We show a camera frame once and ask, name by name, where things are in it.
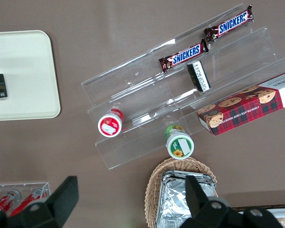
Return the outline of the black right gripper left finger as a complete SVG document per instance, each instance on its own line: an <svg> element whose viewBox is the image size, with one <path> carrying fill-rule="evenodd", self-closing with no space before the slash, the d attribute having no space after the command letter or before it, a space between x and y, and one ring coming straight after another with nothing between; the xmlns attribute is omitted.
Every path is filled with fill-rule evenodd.
<svg viewBox="0 0 285 228"><path fill-rule="evenodd" d="M62 228L78 200L77 176L68 176L46 201L33 203L11 217L0 211L0 228Z"/></svg>

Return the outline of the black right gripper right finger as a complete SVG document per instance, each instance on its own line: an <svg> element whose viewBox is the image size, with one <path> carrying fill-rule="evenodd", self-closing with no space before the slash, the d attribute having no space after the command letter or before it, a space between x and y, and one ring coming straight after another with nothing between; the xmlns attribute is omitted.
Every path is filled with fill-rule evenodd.
<svg viewBox="0 0 285 228"><path fill-rule="evenodd" d="M182 228L243 228L242 215L220 198L209 199L195 176L186 176L186 202L191 217Z"/></svg>

